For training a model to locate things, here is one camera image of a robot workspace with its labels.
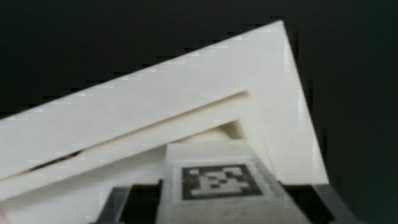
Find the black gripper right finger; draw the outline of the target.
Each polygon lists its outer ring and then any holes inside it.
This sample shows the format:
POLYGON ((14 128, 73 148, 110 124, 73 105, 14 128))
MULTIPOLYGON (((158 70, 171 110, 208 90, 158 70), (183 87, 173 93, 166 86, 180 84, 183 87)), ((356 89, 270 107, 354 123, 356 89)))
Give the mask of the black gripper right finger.
POLYGON ((288 208, 277 224, 356 224, 356 215, 331 184, 279 184, 288 208))

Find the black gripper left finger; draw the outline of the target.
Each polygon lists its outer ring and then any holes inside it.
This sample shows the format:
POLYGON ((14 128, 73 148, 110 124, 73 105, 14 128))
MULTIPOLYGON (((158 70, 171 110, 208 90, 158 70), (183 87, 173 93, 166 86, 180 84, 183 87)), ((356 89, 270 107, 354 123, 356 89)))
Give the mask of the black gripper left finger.
POLYGON ((112 188, 96 221, 89 224, 157 224, 162 181, 112 188))

